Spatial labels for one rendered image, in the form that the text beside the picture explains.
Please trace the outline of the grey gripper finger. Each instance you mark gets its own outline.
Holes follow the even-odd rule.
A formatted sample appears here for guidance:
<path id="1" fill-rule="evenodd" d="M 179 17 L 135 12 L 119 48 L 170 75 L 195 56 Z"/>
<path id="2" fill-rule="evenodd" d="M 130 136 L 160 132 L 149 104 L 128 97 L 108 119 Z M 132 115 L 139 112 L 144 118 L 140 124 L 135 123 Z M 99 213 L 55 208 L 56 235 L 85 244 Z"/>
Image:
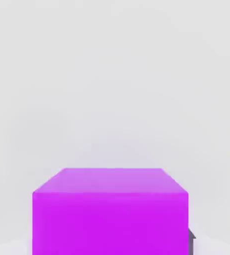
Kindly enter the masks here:
<path id="1" fill-rule="evenodd" d="M 196 236 L 189 228 L 189 255 L 219 255 L 215 241 L 206 235 Z"/>

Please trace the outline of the small purple cube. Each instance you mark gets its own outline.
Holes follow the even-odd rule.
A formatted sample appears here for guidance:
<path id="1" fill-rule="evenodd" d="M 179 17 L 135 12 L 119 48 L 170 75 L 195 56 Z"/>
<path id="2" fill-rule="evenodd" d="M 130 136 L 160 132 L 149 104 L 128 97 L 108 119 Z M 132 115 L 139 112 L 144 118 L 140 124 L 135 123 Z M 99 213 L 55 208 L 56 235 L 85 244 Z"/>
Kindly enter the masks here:
<path id="1" fill-rule="evenodd" d="M 32 255 L 189 255 L 188 222 L 162 169 L 66 168 L 32 193 Z"/>

